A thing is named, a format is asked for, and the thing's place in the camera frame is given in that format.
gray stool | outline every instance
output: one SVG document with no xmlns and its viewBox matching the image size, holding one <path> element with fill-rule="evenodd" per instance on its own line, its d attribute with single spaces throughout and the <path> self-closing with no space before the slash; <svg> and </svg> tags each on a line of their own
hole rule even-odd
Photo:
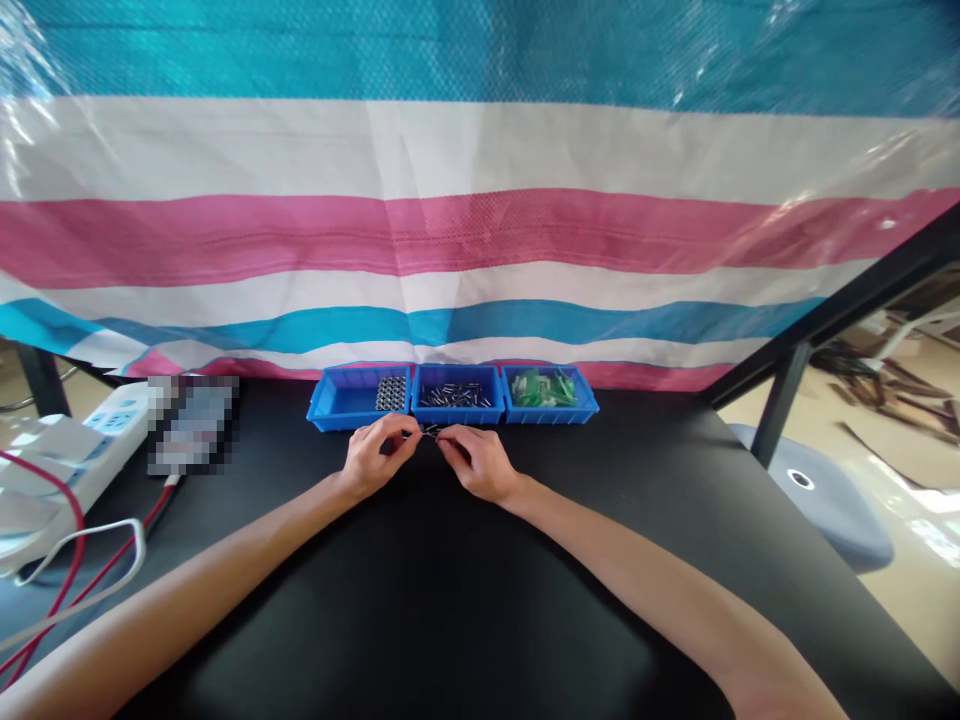
<svg viewBox="0 0 960 720">
<path fill-rule="evenodd" d="M 734 424 L 730 429 L 747 448 L 757 432 L 749 425 Z M 893 562 L 893 542 L 880 519 L 826 455 L 780 438 L 768 472 L 855 573 Z"/>
</svg>

white power strip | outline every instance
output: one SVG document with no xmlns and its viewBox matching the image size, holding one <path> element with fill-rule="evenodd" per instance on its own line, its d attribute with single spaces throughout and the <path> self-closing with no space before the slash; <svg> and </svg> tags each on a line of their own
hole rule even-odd
<svg viewBox="0 0 960 720">
<path fill-rule="evenodd" d="M 39 434 L 24 433 L 16 438 L 13 449 L 21 450 L 24 459 L 37 461 L 36 464 L 42 464 L 44 469 L 60 476 L 73 490 L 86 513 L 146 439 L 151 410 L 156 406 L 156 399 L 163 394 L 161 388 L 150 387 L 146 382 L 123 385 L 83 422 L 98 436 L 78 428 L 69 418 L 53 416 L 38 422 L 58 424 L 64 430 L 62 434 L 41 427 L 43 432 Z M 87 453 L 91 440 L 93 449 Z M 70 456 L 71 449 L 77 447 L 84 448 L 81 458 Z M 59 506 L 53 508 L 52 517 L 42 528 L 32 532 L 10 532 L 9 528 L 0 527 L 0 577 L 3 577 L 28 562 L 45 557 L 60 539 L 74 532 L 76 526 L 66 498 L 55 490 L 51 491 L 49 483 L 32 477 L 2 458 L 0 488 L 9 489 L 20 497 L 27 495 Z"/>
</svg>

black tabletop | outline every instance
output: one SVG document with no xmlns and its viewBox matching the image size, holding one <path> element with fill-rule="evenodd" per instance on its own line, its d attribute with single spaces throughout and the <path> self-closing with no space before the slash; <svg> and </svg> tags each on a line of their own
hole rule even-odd
<svg viewBox="0 0 960 720">
<path fill-rule="evenodd" d="M 311 390 L 243 383 L 228 463 L 183 482 L 151 534 L 144 569 L 119 599 L 341 467 L 348 435 L 321 434 L 304 420 Z M 600 413 L 583 426 L 498 427 L 517 469 L 749 602 L 851 717 L 958 716 L 957 694 L 712 410 L 669 393 L 600 391 L 597 400 Z M 91 522 L 152 505 L 160 487 L 145 467 L 141 450 Z M 93 543 L 90 572 L 116 542 Z M 0 591 L 2 634 L 36 619 L 52 593 Z M 44 652 L 93 613 L 58 628 Z M 461 489 L 425 439 L 383 491 L 290 558 L 121 713 L 388 714 L 731 713 L 709 678 L 563 550 Z"/>
</svg>

pink stripe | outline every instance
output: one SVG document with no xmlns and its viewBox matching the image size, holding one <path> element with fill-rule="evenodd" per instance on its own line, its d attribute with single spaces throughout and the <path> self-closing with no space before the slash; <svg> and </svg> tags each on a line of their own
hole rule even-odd
<svg viewBox="0 0 960 720">
<path fill-rule="evenodd" d="M 372 367 L 398 363 L 354 363 L 347 367 Z M 505 361 L 494 365 L 539 365 L 531 361 Z M 714 380 L 725 375 L 733 365 L 713 365 L 702 368 L 665 368 L 628 362 L 574 363 L 580 368 L 587 382 L 594 388 L 617 388 L 621 390 L 659 390 L 664 392 L 699 392 Z M 184 372 L 156 350 L 127 368 L 128 377 L 150 375 L 177 375 Z M 201 375 L 239 375 L 240 377 L 283 378 L 289 380 L 319 380 L 322 370 L 288 370 L 265 360 L 250 358 L 218 358 L 197 371 Z"/>
<path fill-rule="evenodd" d="M 38 288 L 222 283 L 288 270 L 385 275 L 552 260 L 637 273 L 877 258 L 960 200 L 781 208 L 581 190 L 380 201 L 209 196 L 0 203 L 0 263 Z"/>
</svg>

white cable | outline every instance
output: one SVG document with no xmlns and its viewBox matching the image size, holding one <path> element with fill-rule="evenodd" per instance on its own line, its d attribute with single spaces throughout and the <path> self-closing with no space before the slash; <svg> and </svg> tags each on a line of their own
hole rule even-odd
<svg viewBox="0 0 960 720">
<path fill-rule="evenodd" d="M 47 565 L 50 560 L 53 559 L 53 556 L 57 554 L 57 551 L 60 550 L 68 541 L 77 538 L 81 535 L 89 535 L 91 533 L 103 532 L 104 530 L 113 530 L 114 528 L 121 527 L 122 525 L 130 525 L 133 528 L 133 539 L 134 546 L 136 548 L 136 554 L 133 558 L 133 565 L 130 566 L 130 569 L 127 571 L 127 574 L 122 578 L 117 580 L 113 585 L 108 587 L 103 592 L 97 593 L 93 597 L 89 597 L 81 603 L 77 603 L 73 607 L 63 610 L 53 617 L 45 618 L 41 620 L 36 625 L 23 630 L 16 635 L 8 637 L 3 642 L 0 642 L 0 652 L 7 650 L 8 648 L 18 645 L 25 640 L 31 640 L 37 634 L 42 633 L 48 627 L 56 625 L 58 622 L 62 622 L 69 617 L 73 617 L 78 612 L 86 610 L 88 607 L 96 605 L 102 600 L 106 600 L 108 597 L 113 595 L 118 590 L 126 586 L 131 580 L 133 580 L 134 575 L 140 572 L 140 568 L 143 567 L 143 561 L 147 556 L 147 542 L 146 538 L 143 535 L 143 523 L 141 523 L 136 518 L 129 518 L 127 520 L 121 520 L 120 522 L 111 523 L 109 525 L 101 525 L 100 527 L 88 528 L 86 530 L 81 530 L 80 532 L 75 532 L 72 535 L 68 535 L 63 540 L 61 540 L 54 549 L 50 552 L 49 555 L 44 559 L 43 563 L 28 577 L 26 580 L 22 581 L 21 584 L 26 585 Z"/>
<path fill-rule="evenodd" d="M 62 538 L 60 542 L 58 542 L 56 545 L 53 546 L 53 550 L 47 553 L 47 556 L 43 559 L 43 562 L 37 565 L 36 569 L 32 573 L 30 573 L 30 577 L 26 578 L 25 580 L 16 578 L 13 581 L 13 584 L 16 585 L 17 587 L 23 587 L 24 585 L 29 585 L 30 583 L 32 583 L 37 577 L 40 576 L 40 573 L 42 573 L 46 569 L 47 565 L 53 562 L 53 559 L 57 556 L 57 553 L 60 552 L 60 549 L 71 540 L 76 540 L 81 535 L 94 535 L 98 532 L 106 532 L 107 530 L 116 530 L 118 527 L 123 527 L 124 525 L 129 525 L 129 524 L 130 524 L 130 520 L 120 520 L 115 523 L 110 523 L 109 525 L 100 525 L 99 527 L 87 528 L 86 530 L 79 530 L 75 533 L 70 533 L 65 538 Z"/>
</svg>

